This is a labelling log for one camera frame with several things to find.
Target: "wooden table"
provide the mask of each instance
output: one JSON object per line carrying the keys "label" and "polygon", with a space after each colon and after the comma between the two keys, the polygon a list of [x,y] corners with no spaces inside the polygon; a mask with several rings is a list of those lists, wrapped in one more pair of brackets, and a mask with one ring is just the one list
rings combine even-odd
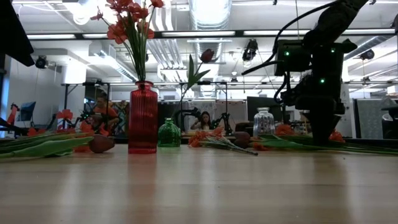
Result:
{"label": "wooden table", "polygon": [[0,162],[0,223],[398,222],[398,157],[126,152]]}

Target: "clear glass jar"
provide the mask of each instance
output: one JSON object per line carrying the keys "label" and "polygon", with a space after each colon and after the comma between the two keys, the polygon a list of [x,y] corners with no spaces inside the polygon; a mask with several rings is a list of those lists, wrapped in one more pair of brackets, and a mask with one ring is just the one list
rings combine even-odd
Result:
{"label": "clear glass jar", "polygon": [[259,137],[262,134],[275,134],[274,115],[269,108],[257,108],[258,114],[254,116],[253,137]]}

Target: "woman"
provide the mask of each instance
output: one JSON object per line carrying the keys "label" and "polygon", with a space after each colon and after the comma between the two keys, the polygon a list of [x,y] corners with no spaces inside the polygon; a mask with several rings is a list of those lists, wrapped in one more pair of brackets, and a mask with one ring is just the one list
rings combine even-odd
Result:
{"label": "woman", "polygon": [[200,115],[200,121],[198,119],[195,120],[195,123],[191,125],[192,130],[210,130],[211,121],[210,114],[207,111],[204,111]]}

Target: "ceiling light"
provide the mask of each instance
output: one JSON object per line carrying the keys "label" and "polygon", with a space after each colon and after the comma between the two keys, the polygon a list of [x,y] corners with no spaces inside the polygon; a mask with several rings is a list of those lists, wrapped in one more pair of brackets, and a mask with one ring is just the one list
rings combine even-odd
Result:
{"label": "ceiling light", "polygon": [[74,34],[29,34],[27,35],[29,40],[62,40],[62,39],[76,39]]}
{"label": "ceiling light", "polygon": [[230,43],[232,42],[232,40],[228,39],[228,40],[187,40],[187,43]]}
{"label": "ceiling light", "polygon": [[[310,30],[298,30],[299,35],[304,35]],[[248,30],[244,31],[243,35],[248,35],[248,36],[263,36],[263,35],[269,35],[269,36],[275,36],[277,35],[279,30]],[[281,35],[297,35],[297,30],[285,30],[281,33]]]}
{"label": "ceiling light", "polygon": [[106,34],[83,34],[84,38],[87,39],[103,39],[103,38],[108,38]]}
{"label": "ceiling light", "polygon": [[348,29],[343,35],[394,34],[394,29]]}
{"label": "ceiling light", "polygon": [[201,36],[234,36],[235,31],[186,31],[186,32],[163,32],[163,37],[201,37]]}
{"label": "ceiling light", "polygon": [[[62,4],[62,1],[47,1],[50,4]],[[44,4],[43,1],[13,1],[12,4]]]}

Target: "computer monitor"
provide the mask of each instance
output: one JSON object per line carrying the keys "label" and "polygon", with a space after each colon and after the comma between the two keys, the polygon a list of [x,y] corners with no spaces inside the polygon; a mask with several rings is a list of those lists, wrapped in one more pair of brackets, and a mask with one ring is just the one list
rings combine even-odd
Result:
{"label": "computer monitor", "polygon": [[248,96],[246,100],[248,106],[248,120],[254,121],[254,115],[258,113],[257,108],[268,107],[269,112],[274,115],[275,122],[282,121],[282,109],[280,104],[273,98]]}
{"label": "computer monitor", "polygon": [[33,117],[36,102],[23,103],[19,111],[19,121],[30,121]]}

